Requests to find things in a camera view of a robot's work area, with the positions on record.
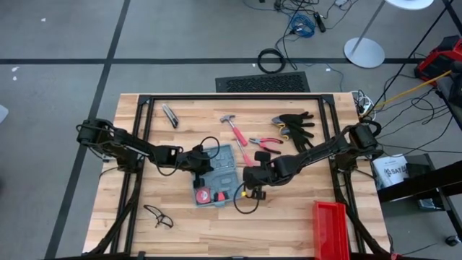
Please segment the white floor lamp stand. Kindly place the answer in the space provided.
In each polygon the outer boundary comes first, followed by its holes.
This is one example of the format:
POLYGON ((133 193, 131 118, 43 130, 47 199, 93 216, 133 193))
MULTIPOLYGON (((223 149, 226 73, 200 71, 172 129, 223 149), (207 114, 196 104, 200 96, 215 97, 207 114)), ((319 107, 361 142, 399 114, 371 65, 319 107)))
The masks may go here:
POLYGON ((434 0, 380 0, 377 9, 368 21, 361 35, 345 43, 345 57, 355 66, 363 69, 373 69, 380 66, 385 61, 385 52, 380 44, 365 36, 385 4, 390 4, 398 9, 407 11, 418 11, 426 9, 433 2, 434 0))

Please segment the red-handled screwdriver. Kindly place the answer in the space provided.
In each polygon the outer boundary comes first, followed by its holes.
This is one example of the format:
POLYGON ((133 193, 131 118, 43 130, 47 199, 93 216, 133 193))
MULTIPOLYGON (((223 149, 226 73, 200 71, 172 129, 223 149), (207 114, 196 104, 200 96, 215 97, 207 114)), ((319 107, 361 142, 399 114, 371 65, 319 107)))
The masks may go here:
POLYGON ((244 150, 244 146, 242 145, 242 143, 240 142, 240 140, 236 139, 236 142, 237 142, 237 145, 241 151, 241 154, 243 156, 243 159, 245 161, 245 164, 247 167, 252 167, 254 166, 254 163, 253 161, 250 159, 250 157, 248 156, 248 154, 246 153, 246 151, 244 150))

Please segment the red plastic bin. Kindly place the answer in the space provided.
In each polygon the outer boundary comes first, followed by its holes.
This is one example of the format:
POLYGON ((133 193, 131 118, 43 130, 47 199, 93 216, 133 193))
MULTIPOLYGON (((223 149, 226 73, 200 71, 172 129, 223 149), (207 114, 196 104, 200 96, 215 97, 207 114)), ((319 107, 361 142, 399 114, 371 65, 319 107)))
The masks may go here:
POLYGON ((316 201, 313 206, 315 260, 350 260, 346 207, 316 201))

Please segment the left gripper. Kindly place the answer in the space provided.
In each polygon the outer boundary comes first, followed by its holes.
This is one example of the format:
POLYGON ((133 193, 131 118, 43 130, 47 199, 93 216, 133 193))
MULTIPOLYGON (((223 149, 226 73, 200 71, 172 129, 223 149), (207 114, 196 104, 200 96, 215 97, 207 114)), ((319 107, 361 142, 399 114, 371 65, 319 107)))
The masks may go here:
POLYGON ((178 155, 178 169, 194 173, 193 187, 200 189, 205 186, 202 174, 211 172, 211 158, 204 151, 202 145, 195 146, 192 150, 182 152, 178 155))

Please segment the black cart frame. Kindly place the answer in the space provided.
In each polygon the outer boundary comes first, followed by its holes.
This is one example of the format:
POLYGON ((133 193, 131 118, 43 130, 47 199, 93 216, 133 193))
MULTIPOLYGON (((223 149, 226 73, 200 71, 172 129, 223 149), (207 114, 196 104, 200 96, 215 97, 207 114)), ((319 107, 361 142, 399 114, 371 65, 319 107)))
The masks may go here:
POLYGON ((413 196, 416 199, 439 198, 443 210, 450 219, 452 226, 462 239, 462 217, 456 210, 451 196, 462 194, 462 160, 451 165, 435 169, 428 154, 423 154, 427 164, 411 164, 408 172, 417 173, 403 182, 382 188, 378 191, 380 202, 391 202, 413 196))

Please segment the grey plastic tool case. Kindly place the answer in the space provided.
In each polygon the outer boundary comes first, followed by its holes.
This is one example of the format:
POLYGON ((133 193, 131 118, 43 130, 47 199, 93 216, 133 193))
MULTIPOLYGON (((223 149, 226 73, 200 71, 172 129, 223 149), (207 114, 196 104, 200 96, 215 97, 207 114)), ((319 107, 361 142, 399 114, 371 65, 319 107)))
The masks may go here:
POLYGON ((212 202, 209 204, 196 203, 196 190, 193 188, 193 200, 197 207, 224 207, 227 202, 232 202, 234 193, 239 188, 240 182, 237 176, 237 164, 235 161, 234 152, 230 144, 224 144, 220 147, 210 147, 204 150, 208 156, 212 157, 211 166, 213 171, 201 175, 205 181, 204 187, 211 189, 212 202), (226 191, 229 199, 223 202, 213 202, 215 192, 226 191))

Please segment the black glove grey cuff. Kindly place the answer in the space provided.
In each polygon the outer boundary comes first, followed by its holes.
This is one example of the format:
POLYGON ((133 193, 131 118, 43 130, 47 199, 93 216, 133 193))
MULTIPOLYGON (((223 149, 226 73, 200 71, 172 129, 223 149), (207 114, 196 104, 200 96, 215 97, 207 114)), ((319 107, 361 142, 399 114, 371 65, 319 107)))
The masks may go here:
POLYGON ((278 126, 285 127, 313 127, 315 124, 311 122, 305 123, 305 120, 312 119, 313 115, 305 111, 301 114, 281 114, 272 118, 271 122, 278 126))

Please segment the grey black utility knife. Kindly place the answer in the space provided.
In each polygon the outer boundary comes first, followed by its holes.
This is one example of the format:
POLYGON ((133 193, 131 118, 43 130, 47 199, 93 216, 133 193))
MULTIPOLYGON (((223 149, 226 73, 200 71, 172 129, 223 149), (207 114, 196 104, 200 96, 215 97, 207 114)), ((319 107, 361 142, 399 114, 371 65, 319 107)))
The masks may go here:
POLYGON ((179 125, 179 119, 174 114, 173 110, 167 104, 162 104, 162 110, 164 111, 165 115, 168 117, 173 128, 176 129, 179 125))

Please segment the black aluminium table frame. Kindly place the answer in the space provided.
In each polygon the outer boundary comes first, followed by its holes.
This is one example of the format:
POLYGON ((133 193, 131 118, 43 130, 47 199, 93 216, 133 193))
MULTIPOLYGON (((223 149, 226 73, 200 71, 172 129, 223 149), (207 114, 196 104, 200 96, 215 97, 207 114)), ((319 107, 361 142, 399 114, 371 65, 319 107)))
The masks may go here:
MULTIPOLYGON (((177 145, 186 150, 203 143, 234 144, 229 126, 220 122, 228 114, 245 137, 276 137, 273 117, 285 113, 313 114, 314 142, 319 144, 337 129, 357 122, 352 96, 334 93, 336 106, 320 105, 311 94, 176 95, 168 100, 156 95, 146 105, 139 105, 141 95, 123 94, 118 101, 113 124, 137 131, 155 145, 177 145), (173 128, 162 110, 167 104, 179 119, 173 128)), ((305 168, 286 186, 267 188, 261 203, 242 199, 224 207, 202 207, 194 204, 190 173, 144 167, 141 194, 134 226, 131 253, 143 251, 149 256, 304 256, 314 254, 313 215, 316 201, 332 202, 334 187, 330 164, 322 160, 305 168), (155 227, 154 215, 145 204, 159 208, 171 217, 174 227, 155 227)))

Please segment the black glove yellow cuff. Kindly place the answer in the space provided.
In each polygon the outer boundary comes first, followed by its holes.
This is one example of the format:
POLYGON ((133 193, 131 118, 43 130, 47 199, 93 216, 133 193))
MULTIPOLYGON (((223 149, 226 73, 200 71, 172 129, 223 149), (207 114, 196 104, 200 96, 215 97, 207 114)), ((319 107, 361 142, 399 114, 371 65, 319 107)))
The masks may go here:
POLYGON ((314 147, 309 140, 309 138, 313 138, 314 135, 304 130, 303 127, 285 123, 279 124, 278 127, 280 135, 286 140, 291 139, 298 152, 304 152, 314 147))

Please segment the black power strip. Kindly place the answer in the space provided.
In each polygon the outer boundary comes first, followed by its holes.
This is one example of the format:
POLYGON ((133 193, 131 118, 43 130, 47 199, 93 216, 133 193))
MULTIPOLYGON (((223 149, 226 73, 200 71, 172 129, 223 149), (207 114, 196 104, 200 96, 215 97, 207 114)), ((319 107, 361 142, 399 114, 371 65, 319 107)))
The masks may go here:
POLYGON ((323 22, 323 16, 321 14, 319 14, 318 12, 315 12, 313 14, 314 18, 315 18, 315 21, 316 21, 316 24, 319 28, 319 30, 324 33, 326 31, 326 27, 324 25, 324 22, 323 22))

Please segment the red-handled hammer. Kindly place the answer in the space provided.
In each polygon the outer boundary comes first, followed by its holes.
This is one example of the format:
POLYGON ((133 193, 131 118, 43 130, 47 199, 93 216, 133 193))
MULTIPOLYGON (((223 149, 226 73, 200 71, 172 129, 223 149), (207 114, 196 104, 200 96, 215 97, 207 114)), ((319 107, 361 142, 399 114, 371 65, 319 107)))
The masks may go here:
POLYGON ((242 132, 239 130, 238 127, 236 127, 236 125, 232 121, 234 117, 235 117, 235 115, 223 116, 223 117, 220 118, 220 122, 221 123, 228 122, 228 124, 232 128, 232 131, 235 134, 235 137, 237 138, 237 140, 245 147, 245 146, 248 145, 248 141, 245 139, 242 132))

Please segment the red black machine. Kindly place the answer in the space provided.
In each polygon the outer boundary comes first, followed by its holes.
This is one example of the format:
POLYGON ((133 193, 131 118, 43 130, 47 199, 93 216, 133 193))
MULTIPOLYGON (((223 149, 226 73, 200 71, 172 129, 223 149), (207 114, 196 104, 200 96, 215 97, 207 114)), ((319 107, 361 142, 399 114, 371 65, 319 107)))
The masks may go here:
POLYGON ((414 69, 414 76, 426 82, 449 71, 454 61, 462 62, 462 38, 459 35, 444 37, 414 69))

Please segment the clear black-framed safety glasses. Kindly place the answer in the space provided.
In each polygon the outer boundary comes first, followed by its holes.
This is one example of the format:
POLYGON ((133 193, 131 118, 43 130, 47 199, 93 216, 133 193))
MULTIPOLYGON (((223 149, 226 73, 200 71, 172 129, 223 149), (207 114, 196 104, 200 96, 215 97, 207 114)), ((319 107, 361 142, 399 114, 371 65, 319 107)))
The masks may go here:
POLYGON ((169 229, 174 227, 173 219, 167 216, 166 214, 164 214, 159 208, 154 207, 149 204, 145 204, 143 208, 147 210, 149 213, 151 213, 152 215, 154 215, 154 218, 157 221, 155 225, 156 228, 158 228, 161 225, 164 225, 169 229))

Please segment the red-handled pliers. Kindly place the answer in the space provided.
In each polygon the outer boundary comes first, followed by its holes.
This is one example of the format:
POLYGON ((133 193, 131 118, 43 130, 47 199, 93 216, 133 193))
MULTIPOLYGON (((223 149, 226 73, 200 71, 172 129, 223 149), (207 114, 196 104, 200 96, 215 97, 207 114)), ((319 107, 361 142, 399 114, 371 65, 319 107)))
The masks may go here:
POLYGON ((253 144, 257 144, 262 150, 276 154, 276 155, 280 155, 282 152, 279 150, 271 149, 266 144, 267 143, 276 143, 276 144, 284 143, 282 140, 275 139, 275 138, 250 138, 249 142, 253 144))

